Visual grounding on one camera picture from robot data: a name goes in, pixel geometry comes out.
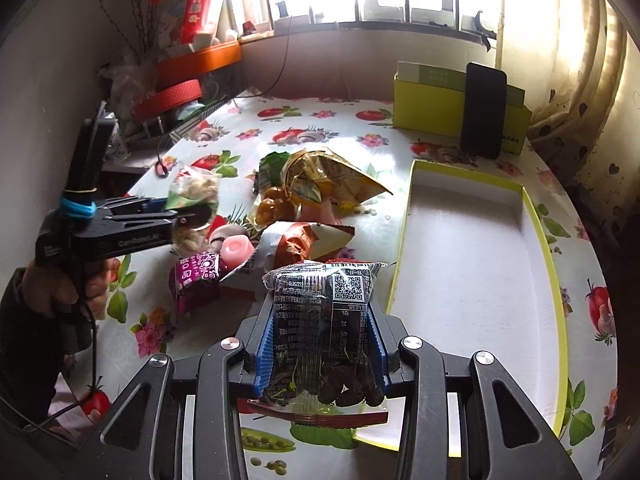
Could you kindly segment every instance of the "orange container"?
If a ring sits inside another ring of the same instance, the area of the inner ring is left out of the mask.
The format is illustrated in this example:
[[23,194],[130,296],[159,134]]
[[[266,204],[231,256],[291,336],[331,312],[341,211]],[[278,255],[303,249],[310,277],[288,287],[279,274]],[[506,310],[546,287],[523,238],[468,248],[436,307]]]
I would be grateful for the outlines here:
[[237,41],[210,46],[186,56],[174,57],[158,63],[158,88],[195,79],[242,59]]

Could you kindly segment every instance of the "purple snack package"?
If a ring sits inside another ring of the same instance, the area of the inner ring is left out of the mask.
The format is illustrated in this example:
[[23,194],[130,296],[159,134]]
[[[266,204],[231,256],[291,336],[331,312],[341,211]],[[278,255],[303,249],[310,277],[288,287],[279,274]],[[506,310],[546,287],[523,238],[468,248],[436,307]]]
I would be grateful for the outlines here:
[[216,253],[199,253],[182,258],[169,274],[169,289],[178,316],[220,296],[220,278],[226,265]]

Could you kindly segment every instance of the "cardboard box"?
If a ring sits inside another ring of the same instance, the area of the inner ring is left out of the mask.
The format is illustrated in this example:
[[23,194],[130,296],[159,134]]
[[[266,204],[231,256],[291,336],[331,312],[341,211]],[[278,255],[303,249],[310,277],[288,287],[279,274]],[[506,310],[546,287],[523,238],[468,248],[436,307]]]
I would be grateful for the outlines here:
[[[564,309],[556,268],[527,190],[502,177],[414,160],[387,313],[438,350],[489,349],[558,435],[567,394]],[[354,438],[398,450],[404,399],[387,424]],[[449,395],[449,456],[462,441]]]
[[[459,137],[465,107],[466,74],[417,63],[398,63],[394,79],[395,128]],[[531,111],[524,90],[507,86],[501,149],[519,155]]]

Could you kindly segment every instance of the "blue gripper pad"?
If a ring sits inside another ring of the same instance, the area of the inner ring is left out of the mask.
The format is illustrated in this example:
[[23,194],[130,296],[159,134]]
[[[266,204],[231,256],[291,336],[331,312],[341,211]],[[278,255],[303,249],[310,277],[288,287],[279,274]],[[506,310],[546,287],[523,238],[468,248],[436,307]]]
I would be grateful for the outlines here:
[[[274,320],[272,313],[265,326],[260,346],[258,346],[258,351],[255,357],[254,392],[258,398],[262,396],[262,392],[269,385],[271,371],[273,370],[273,325]],[[382,393],[386,395],[389,386],[386,351],[382,345],[382,339],[380,338],[378,327],[373,319],[373,314],[369,307],[367,307],[367,339],[368,354],[373,377],[376,384],[382,390]]]
[[386,396],[390,384],[388,378],[388,361],[385,347],[380,338],[380,332],[378,332],[378,326],[376,325],[369,305],[367,305],[367,339],[371,371],[373,372],[377,386],[380,387],[382,393]]
[[273,370],[273,315],[267,321],[255,356],[254,391],[258,399],[269,385],[271,370]]

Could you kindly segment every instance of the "pink candle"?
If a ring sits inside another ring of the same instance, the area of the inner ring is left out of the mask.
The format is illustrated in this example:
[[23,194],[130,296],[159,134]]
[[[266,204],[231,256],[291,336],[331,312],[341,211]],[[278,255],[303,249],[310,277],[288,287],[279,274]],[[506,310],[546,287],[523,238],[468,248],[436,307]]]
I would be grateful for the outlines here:
[[222,242],[220,257],[228,270],[235,269],[249,259],[254,252],[246,235],[234,235]]

